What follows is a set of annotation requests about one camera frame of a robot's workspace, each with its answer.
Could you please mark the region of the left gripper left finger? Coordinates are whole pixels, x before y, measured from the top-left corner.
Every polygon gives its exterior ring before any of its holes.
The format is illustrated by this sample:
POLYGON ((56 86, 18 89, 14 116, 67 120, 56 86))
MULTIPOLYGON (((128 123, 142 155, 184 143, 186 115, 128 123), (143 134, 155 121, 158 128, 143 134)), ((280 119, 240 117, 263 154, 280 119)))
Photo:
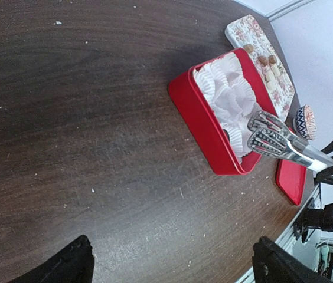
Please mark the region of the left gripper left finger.
POLYGON ((94 273, 92 250, 88 237, 81 235, 47 261, 11 282, 91 283, 94 273))

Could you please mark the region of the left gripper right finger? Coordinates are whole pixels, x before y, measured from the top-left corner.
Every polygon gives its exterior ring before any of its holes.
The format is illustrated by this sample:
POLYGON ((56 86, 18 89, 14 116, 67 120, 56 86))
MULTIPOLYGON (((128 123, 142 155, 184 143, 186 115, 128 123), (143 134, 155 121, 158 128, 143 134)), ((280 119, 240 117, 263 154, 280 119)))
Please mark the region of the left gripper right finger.
POLYGON ((253 274, 256 283, 331 283, 312 271, 266 236, 253 245, 253 274))

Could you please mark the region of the metal serving tongs white handle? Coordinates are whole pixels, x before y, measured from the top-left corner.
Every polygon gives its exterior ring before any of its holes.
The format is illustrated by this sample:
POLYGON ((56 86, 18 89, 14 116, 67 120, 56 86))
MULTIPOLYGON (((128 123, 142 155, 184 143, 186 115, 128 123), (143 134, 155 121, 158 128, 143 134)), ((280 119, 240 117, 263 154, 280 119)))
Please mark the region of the metal serving tongs white handle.
POLYGON ((314 172, 333 166, 333 158, 298 137, 282 120, 266 111, 255 112, 247 127, 252 133, 247 146, 258 154, 288 160, 314 172))

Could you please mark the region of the red square tin box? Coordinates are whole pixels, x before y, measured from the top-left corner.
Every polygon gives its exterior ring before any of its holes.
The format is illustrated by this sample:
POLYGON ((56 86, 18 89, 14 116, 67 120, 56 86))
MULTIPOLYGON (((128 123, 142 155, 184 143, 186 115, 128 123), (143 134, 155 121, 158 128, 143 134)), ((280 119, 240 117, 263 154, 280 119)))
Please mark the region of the red square tin box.
MULTIPOLYGON (((229 54, 236 55, 244 69, 245 79, 255 91, 262 110, 277 115, 269 93, 248 53, 237 48, 229 54)), ((240 162, 214 112, 204 99, 193 79, 193 71, 206 63, 195 65, 168 84, 168 94, 195 138, 209 165, 218 175, 246 175, 258 164, 261 155, 251 152, 240 162)))

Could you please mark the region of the white round chocolate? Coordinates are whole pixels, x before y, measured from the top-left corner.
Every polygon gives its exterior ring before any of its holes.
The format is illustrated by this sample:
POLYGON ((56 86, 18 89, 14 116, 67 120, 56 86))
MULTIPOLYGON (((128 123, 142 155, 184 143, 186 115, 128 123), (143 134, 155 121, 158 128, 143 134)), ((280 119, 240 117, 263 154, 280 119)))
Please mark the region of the white round chocolate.
POLYGON ((274 73, 274 76, 275 76, 275 77, 279 77, 279 76, 281 75, 280 70, 279 70, 277 64, 272 64, 272 65, 270 66, 270 69, 271 69, 272 72, 274 73))

